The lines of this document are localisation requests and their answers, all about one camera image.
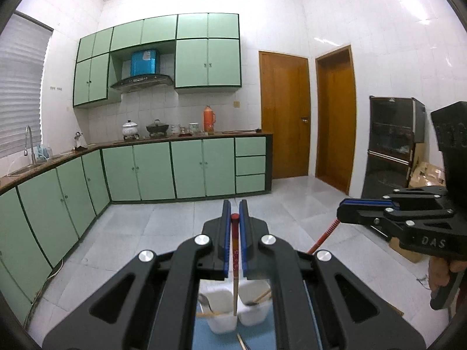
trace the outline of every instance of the countertop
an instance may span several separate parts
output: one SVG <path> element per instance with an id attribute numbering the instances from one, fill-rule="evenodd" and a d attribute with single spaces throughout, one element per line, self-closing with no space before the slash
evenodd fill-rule
<path id="1" fill-rule="evenodd" d="M 71 153 L 65 154 L 61 157 L 57 157 L 56 159 L 49 160 L 44 162 L 42 165 L 29 170 L 25 173 L 22 173 L 18 176 L 3 176 L 0 178 L 0 195 L 7 192 L 8 190 L 16 187 L 17 185 L 25 182 L 42 174 L 48 170 L 56 168 L 61 164 L 64 164 L 70 160 L 73 160 L 77 157 L 80 157 L 84 154 L 92 153 L 95 150 L 99 149 L 106 149 L 110 147 L 122 147 L 122 146 L 131 146 L 131 145 L 140 145 L 145 143 L 157 143 L 157 142 L 170 142 L 170 141 L 186 141 L 190 139 L 213 139 L 213 138 L 235 138 L 235 137 L 261 137 L 266 135 L 272 135 L 271 132 L 239 132 L 239 133 L 223 133 L 223 132 L 215 132 L 209 136 L 202 136 L 199 134 L 194 134 L 192 136 L 177 136 L 171 135 L 165 138 L 146 138 L 146 139 L 139 139 L 139 140 L 119 140 L 119 141 L 111 141 L 111 142 L 102 142 L 102 143 L 93 143 L 87 146 L 86 150 L 81 151 L 72 151 Z"/>

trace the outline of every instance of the metal bolt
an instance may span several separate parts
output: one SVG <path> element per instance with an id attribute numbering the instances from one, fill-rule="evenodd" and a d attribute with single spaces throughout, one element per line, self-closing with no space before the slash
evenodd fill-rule
<path id="1" fill-rule="evenodd" d="M 266 234 L 265 236 L 261 237 L 261 242 L 264 244 L 275 244 L 276 238 L 270 234 Z"/>
<path id="2" fill-rule="evenodd" d="M 142 262 L 149 262 L 154 258 L 154 253 L 151 250 L 143 250 L 139 253 L 138 258 Z"/>
<path id="3" fill-rule="evenodd" d="M 320 250 L 318 251 L 318 253 L 316 254 L 316 257 L 322 261 L 322 262 L 327 262 L 329 260 L 331 260 L 332 258 L 332 255 L 329 251 L 327 250 Z"/>
<path id="4" fill-rule="evenodd" d="M 200 234 L 199 236 L 196 236 L 195 237 L 195 243 L 200 245 L 200 246 L 203 246 L 205 244 L 208 244 L 209 241 L 211 240 L 211 238 L 209 238 L 207 235 L 205 234 Z"/>

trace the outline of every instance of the orange thermos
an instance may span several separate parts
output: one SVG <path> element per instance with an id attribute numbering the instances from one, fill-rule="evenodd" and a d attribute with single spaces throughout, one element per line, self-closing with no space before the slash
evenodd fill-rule
<path id="1" fill-rule="evenodd" d="M 216 114 L 212 111 L 209 105 L 206 106 L 203 112 L 204 118 L 204 129 L 205 132 L 213 134 L 214 133 L 214 123 L 216 122 Z"/>

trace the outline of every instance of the gray floor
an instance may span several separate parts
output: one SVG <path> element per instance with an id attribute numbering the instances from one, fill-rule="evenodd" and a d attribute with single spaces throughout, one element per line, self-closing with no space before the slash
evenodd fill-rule
<path id="1" fill-rule="evenodd" d="M 272 234 L 306 251 L 335 219 L 344 197 L 314 177 L 299 177 L 276 180 L 272 194 L 247 201 L 250 215 L 265 220 Z M 233 212 L 239 201 L 231 199 Z M 139 251 L 172 251 L 200 233 L 203 223 L 219 217 L 221 210 L 221 200 L 110 206 L 45 291 L 29 326 L 32 338 L 42 344 L 55 325 Z M 323 248 L 402 310 L 427 344 L 447 325 L 447 312 L 431 310 L 430 291 L 416 280 L 426 274 L 427 259 L 410 263 L 365 228 L 344 223 Z"/>

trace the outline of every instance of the window blind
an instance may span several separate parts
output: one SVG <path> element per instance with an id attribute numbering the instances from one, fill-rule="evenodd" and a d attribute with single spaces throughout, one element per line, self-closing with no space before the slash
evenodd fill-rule
<path id="1" fill-rule="evenodd" d="M 0 158 L 24 149 L 28 125 L 34 145 L 41 142 L 41 81 L 51 35 L 18 14 L 0 35 Z"/>

